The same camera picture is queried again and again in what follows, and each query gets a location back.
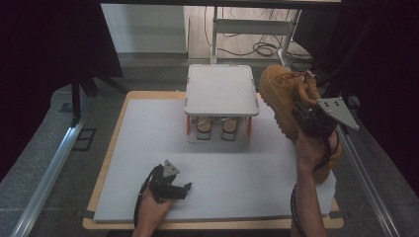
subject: metal pole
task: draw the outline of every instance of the metal pole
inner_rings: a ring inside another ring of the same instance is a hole
[[[210,52],[210,64],[216,64],[216,23],[218,18],[218,8],[213,7],[212,18],[212,48]]]
[[[291,39],[293,38],[293,31],[295,30],[296,22],[298,20],[300,13],[301,13],[301,10],[295,11],[293,18],[290,21],[290,27],[287,32],[286,39],[284,41],[284,46],[283,48],[281,48],[280,53],[279,53],[280,61],[285,67],[290,67],[287,61],[287,52],[288,52],[288,48],[290,47],[290,42],[291,42]]]

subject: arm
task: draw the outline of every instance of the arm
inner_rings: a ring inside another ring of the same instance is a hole
[[[147,188],[142,195],[141,207],[138,210],[138,223],[132,237],[150,237],[155,228],[163,221],[173,200],[167,199],[158,203]]]
[[[329,137],[331,147],[337,145],[337,134]],[[318,203],[313,177],[314,168],[319,164],[324,154],[324,144],[321,139],[305,135],[298,128],[296,149],[296,186],[295,209],[298,220],[307,236],[327,236]],[[292,223],[292,236],[299,236],[295,223]]]

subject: human hand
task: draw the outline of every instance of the human hand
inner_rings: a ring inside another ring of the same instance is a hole
[[[312,175],[315,167],[323,161],[325,144],[321,138],[306,135],[298,126],[298,139],[295,142],[296,169],[299,174]],[[329,136],[330,147],[337,146],[336,131]]]
[[[149,237],[154,229],[163,221],[172,205],[173,200],[166,199],[159,203],[154,199],[149,188],[142,194],[141,206],[138,210],[137,227],[132,233],[135,237]]]

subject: orange trim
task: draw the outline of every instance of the orange trim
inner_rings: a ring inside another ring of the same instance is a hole
[[[186,134],[187,135],[189,135],[189,133],[191,132],[190,121],[191,121],[191,117],[186,116]]]

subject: white surface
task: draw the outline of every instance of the white surface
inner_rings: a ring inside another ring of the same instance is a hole
[[[214,145],[187,141],[183,100],[131,100],[94,219],[132,221],[141,184],[165,159],[181,171],[173,185],[193,183],[167,220],[290,216],[293,144],[280,133],[272,110],[259,105],[247,145]],[[331,174],[317,187],[323,213],[335,183]]]
[[[101,4],[117,52],[187,52],[183,6]]]
[[[189,67],[187,115],[257,116],[252,70],[244,65],[198,65]]]

